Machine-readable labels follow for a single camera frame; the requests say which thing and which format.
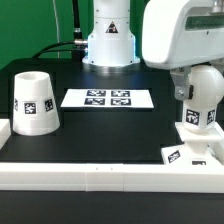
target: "white border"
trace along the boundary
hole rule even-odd
[[[0,190],[224,193],[224,168],[0,163]]]

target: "black square pattern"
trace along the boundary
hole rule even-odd
[[[187,110],[186,113],[186,122],[194,125],[199,125],[200,120],[200,113],[193,111],[193,110]]]
[[[25,114],[36,114],[37,113],[37,105],[36,103],[24,103]]]
[[[131,106],[131,99],[126,98],[111,99],[111,106]]]
[[[127,90],[113,90],[111,91],[112,97],[130,97],[130,91]]]
[[[106,90],[88,90],[87,96],[104,97],[104,96],[106,96]]]
[[[46,109],[46,112],[49,112],[49,111],[54,109],[53,100],[52,99],[49,99],[49,100],[45,101],[45,109]]]
[[[18,111],[18,106],[19,106],[19,105],[18,105],[18,100],[15,99],[15,100],[14,100],[14,108],[15,108],[16,111]]]
[[[215,120],[215,110],[209,111],[207,124],[212,123],[214,120]]]
[[[84,104],[90,105],[90,106],[104,106],[105,99],[104,98],[86,98]]]

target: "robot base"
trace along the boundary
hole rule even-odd
[[[130,71],[135,71],[138,70],[140,66],[140,59],[139,58],[135,58],[135,61],[130,64],[130,65],[126,65],[126,66],[115,66],[115,67],[110,67],[110,66],[99,66],[99,65],[94,65],[94,64],[90,64],[88,62],[88,56],[86,56],[83,59],[83,68],[86,70],[90,70],[90,71],[94,71],[97,73],[104,73],[104,74],[108,74],[108,73],[126,73],[126,72],[130,72]]]
[[[224,132],[218,123],[215,123],[214,128],[201,134],[188,131],[183,123],[177,122],[175,125],[185,144],[162,149],[162,157],[166,165],[222,166],[214,144],[223,142],[224,139]]]

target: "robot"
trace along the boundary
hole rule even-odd
[[[94,0],[94,29],[88,37],[85,69],[119,73],[138,66],[130,31],[130,0]]]
[[[143,58],[171,70],[175,97],[183,101],[175,126],[185,144],[162,149],[167,165],[222,165],[224,133],[215,118],[224,95],[223,2],[151,0],[146,7]]]

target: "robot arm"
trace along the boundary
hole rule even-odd
[[[224,95],[223,2],[151,0],[146,7],[143,58],[150,67],[171,70],[175,96],[184,103],[176,127],[185,144],[162,149],[165,164],[218,164],[208,145],[218,141],[216,109]],[[213,66],[191,68],[205,62]]]

